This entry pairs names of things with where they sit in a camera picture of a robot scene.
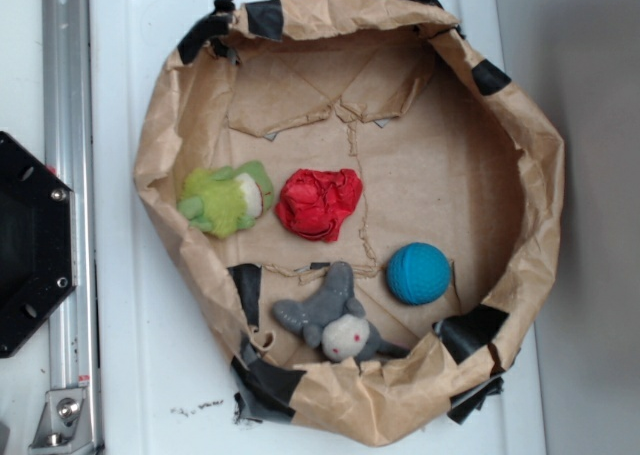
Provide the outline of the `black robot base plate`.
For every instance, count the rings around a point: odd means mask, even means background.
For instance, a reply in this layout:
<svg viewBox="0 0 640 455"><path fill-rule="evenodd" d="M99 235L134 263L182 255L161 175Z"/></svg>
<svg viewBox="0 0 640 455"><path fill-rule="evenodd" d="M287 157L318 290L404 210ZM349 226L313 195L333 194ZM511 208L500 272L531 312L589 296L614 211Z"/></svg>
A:
<svg viewBox="0 0 640 455"><path fill-rule="evenodd" d="M1 357L14 356L75 288L73 191L1 133Z"/></svg>

